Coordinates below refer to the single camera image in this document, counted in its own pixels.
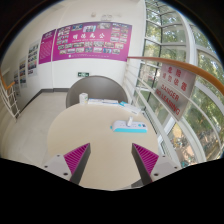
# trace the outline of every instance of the wall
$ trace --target wall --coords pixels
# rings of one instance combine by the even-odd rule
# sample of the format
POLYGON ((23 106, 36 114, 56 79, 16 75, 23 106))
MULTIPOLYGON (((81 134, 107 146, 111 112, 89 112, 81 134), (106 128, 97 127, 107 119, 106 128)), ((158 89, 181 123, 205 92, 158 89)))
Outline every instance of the wall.
MULTIPOLYGON (((27 57, 29 45, 40 41, 44 33, 66 25, 100 21, 103 14, 112 15, 112 22, 132 25, 129 55, 142 55, 145 32, 143 0, 77 0, 62 3, 64 7, 58 7, 60 9, 56 11, 48 9, 36 17, 14 40, 2 63, 2 71, 10 68, 7 80, 13 80, 19 60, 27 57), (91 17, 92 12, 96 13, 95 17, 91 17)), ((27 88, 20 89, 22 97, 18 98, 18 106, 22 109, 40 89, 70 88, 80 79, 77 77, 79 71, 106 76, 122 85, 125 66, 125 62, 106 59, 70 59, 38 65, 38 75, 27 77, 27 88)))

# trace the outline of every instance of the poster board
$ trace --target poster board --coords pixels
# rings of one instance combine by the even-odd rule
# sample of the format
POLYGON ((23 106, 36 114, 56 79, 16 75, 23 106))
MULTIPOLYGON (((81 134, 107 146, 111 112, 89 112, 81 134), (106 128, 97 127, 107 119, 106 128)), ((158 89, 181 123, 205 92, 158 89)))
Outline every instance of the poster board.
POLYGON ((35 41, 29 46, 28 51, 28 77, 37 75, 37 53, 39 41, 35 41))
POLYGON ((39 64, 51 62, 51 52, 52 52, 55 32, 56 32, 56 29, 43 34, 41 43, 40 43, 39 64))
POLYGON ((21 96, 20 88, 19 88, 18 70, 14 71, 13 74, 14 74, 13 77, 14 77, 14 82, 15 82, 15 93, 16 93, 16 97, 17 96, 21 96))
POLYGON ((26 57, 23 57, 19 60, 19 80, 20 80, 20 87, 25 88, 27 87, 26 82, 26 57))
POLYGON ((127 61, 132 26, 87 22, 61 27, 54 41, 53 61, 101 58, 127 61))

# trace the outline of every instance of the sign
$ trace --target sign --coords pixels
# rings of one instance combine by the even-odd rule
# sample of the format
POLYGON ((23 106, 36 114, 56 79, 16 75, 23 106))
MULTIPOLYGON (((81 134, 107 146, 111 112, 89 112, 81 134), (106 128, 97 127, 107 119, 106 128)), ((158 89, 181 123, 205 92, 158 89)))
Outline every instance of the sign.
POLYGON ((20 79, 20 87, 27 87, 26 82, 26 57, 20 59, 19 61, 19 79, 20 79))
POLYGON ((194 73, 163 64, 160 74, 160 79, 169 83, 186 97, 190 98, 196 78, 194 73))
POLYGON ((39 64, 51 62, 51 52, 56 30, 43 34, 40 44, 39 64))
POLYGON ((18 70, 16 70, 14 72, 13 77, 14 77, 14 82, 15 82, 15 93, 16 93, 16 96, 21 96, 20 89, 19 89, 18 70))
POLYGON ((28 77, 37 75, 37 51, 38 42, 32 43, 29 47, 28 52, 28 77))
POLYGON ((88 77, 89 73, 87 73, 87 72, 78 72, 78 76, 79 77, 88 77))
POLYGON ((188 99, 161 80, 157 84, 155 94, 159 96, 177 120, 180 120, 187 106, 188 99))
POLYGON ((160 74, 155 94, 180 120, 194 88, 196 75, 167 64, 162 65, 160 74))
POLYGON ((127 61, 132 26, 112 22, 73 24, 57 30, 53 61, 101 58, 127 61))

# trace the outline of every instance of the window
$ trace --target window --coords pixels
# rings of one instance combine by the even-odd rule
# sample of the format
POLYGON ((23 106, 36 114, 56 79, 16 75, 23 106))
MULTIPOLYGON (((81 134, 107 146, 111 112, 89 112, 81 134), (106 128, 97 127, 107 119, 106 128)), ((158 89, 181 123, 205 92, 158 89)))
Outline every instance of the window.
POLYGON ((157 13, 159 13, 159 8, 153 4, 150 4, 150 3, 145 3, 146 4, 146 8, 147 9, 150 9, 150 10, 153 10, 157 13))
POLYGON ((203 51, 198 51, 198 67, 214 75, 224 84, 224 72, 221 64, 203 51))
POLYGON ((188 105, 184 117, 201 142, 207 161, 214 160, 219 154, 220 148, 211 125, 193 104, 188 105))
POLYGON ((146 16, 148 20, 157 23, 158 25, 161 25, 160 16, 158 16, 158 14, 156 14, 155 12, 147 10, 146 16))
MULTIPOLYGON (((145 100, 147 101, 149 97, 149 92, 146 92, 146 91, 140 91, 140 92, 144 96, 145 100)), ((140 96, 138 95, 136 91, 134 93, 134 97, 137 99, 138 107, 141 108, 141 110, 145 110, 145 104, 142 102, 140 96)))
POLYGON ((224 142, 224 116, 216 104, 200 89, 194 88, 192 100, 206 113, 215 126, 221 143, 224 142))
MULTIPOLYGON (((144 76, 143 81, 146 82, 150 87, 152 87, 155 73, 156 73, 156 68, 154 68, 152 66, 146 66, 146 72, 144 72, 145 66, 146 65, 141 64, 140 71, 139 71, 139 77, 143 78, 143 76, 144 76)), ((146 88, 140 81, 137 82, 137 86, 143 86, 143 88, 146 88)))
POLYGON ((174 9, 172 9, 171 7, 169 7, 167 5, 161 6, 159 9, 160 9, 160 13, 164 13, 164 12, 168 12, 168 11, 174 11, 174 9))
POLYGON ((168 157, 170 157, 170 159, 172 159, 171 156, 170 156, 169 150, 168 150, 168 148, 167 148, 167 146, 166 146, 164 141, 161 142, 161 147, 162 147, 165 155, 167 155, 168 157))
POLYGON ((145 40, 145 49, 144 49, 145 57, 159 57, 159 50, 160 45, 145 40))
POLYGON ((164 123, 166 117, 168 115, 167 110, 163 107, 163 105, 156 99, 156 97, 151 94, 149 98, 149 106, 152 108, 153 112, 157 116, 158 120, 161 124, 164 123))
POLYGON ((185 33, 183 26, 174 25, 168 26, 162 29, 162 42, 169 43, 169 42, 186 42, 185 33))
POLYGON ((166 13, 161 16, 162 25, 181 23, 181 19, 176 12, 166 13))
POLYGON ((162 46, 160 57, 185 62, 186 61, 186 47, 162 46))
POLYGON ((213 86, 210 82, 206 81, 200 76, 197 76, 196 79, 197 81, 202 83, 204 86, 206 86, 208 89, 210 89, 224 105, 224 96, 222 95, 222 93, 219 92, 219 90, 215 86, 213 86))
POLYGON ((173 126, 168 137, 173 144, 182 168, 197 163, 194 152, 178 124, 173 126))
POLYGON ((196 44, 215 52, 208 39, 204 36, 204 34, 202 34, 202 32, 198 28, 196 28, 195 26, 191 26, 191 29, 193 31, 196 44))
POLYGON ((150 22, 147 22, 146 37, 149 37, 154 41, 161 42, 161 28, 150 22))

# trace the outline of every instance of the white desk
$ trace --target white desk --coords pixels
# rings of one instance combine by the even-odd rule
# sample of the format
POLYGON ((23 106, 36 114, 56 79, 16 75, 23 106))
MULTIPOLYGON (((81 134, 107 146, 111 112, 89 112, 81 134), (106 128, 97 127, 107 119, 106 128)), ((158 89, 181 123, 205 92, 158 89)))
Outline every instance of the white desk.
POLYGON ((117 190, 140 179, 131 154, 132 143, 158 154, 157 137, 150 122, 142 114, 134 115, 119 107, 80 105, 69 107, 53 121, 48 132, 51 156, 90 143, 91 154, 80 181, 85 188, 117 190), (147 133, 113 132, 116 120, 144 122, 147 133))

